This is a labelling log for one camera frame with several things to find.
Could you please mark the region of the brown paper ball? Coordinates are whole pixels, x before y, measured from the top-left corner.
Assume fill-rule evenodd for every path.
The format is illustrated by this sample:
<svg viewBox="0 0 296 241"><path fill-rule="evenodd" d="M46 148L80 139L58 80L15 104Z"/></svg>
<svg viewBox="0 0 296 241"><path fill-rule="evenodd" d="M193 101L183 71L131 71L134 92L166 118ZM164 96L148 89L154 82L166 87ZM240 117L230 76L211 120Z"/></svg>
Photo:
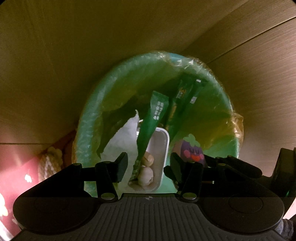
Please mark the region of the brown paper ball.
<svg viewBox="0 0 296 241"><path fill-rule="evenodd" d="M141 159L141 163L145 167L150 167L154 163L154 157L149 152L145 152L144 156Z"/></svg>

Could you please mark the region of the purple eggplant sponge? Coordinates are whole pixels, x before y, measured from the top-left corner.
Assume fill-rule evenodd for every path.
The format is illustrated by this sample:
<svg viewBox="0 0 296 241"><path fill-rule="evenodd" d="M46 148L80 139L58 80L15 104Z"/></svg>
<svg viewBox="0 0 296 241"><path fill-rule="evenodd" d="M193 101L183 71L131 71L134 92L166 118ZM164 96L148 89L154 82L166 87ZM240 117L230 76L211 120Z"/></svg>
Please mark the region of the purple eggplant sponge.
<svg viewBox="0 0 296 241"><path fill-rule="evenodd" d="M193 134L189 134L181 141L180 158L184 162L199 163L205 166L205 156L200 143Z"/></svg>

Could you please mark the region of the white paper ball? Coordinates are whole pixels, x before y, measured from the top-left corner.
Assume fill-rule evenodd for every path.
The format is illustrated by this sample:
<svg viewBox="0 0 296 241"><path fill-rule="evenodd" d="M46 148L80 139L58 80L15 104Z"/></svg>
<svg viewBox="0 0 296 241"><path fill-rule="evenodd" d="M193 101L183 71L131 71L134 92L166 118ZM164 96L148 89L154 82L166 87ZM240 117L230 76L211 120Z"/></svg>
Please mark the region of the white paper ball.
<svg viewBox="0 0 296 241"><path fill-rule="evenodd" d="M138 184L142 187L148 186L152 183L154 178L153 170L150 167L142 167L140 168L138 174Z"/></svg>

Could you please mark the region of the green packet box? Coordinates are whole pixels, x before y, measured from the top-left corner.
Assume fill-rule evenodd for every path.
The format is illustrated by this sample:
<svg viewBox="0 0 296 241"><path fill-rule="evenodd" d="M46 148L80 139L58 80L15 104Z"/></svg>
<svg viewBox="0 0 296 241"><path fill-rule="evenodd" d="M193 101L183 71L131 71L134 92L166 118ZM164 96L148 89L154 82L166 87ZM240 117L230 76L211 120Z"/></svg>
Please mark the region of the green packet box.
<svg viewBox="0 0 296 241"><path fill-rule="evenodd" d="M140 124L140 130L137 136L138 156L133 165L133 171L130 181L133 181L137 178L141 166L140 161L145 154L152 134L155 132L156 127L160 123L161 119L164 117L168 107L169 97L157 91L153 91L150 101L150 108L142 123Z"/></svg>

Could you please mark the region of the green snack wrapper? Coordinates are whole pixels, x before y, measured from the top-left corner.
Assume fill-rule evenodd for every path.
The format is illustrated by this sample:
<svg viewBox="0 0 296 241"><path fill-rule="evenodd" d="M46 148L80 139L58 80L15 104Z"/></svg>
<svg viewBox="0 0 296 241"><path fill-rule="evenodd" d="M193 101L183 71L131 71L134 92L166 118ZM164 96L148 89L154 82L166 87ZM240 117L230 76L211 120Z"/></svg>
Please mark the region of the green snack wrapper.
<svg viewBox="0 0 296 241"><path fill-rule="evenodd" d="M177 92L171 99L165 124L165 130L168 132L171 141L179 131L188 109L193 106L199 92L208 83L205 78L188 73L182 73L177 80Z"/></svg>

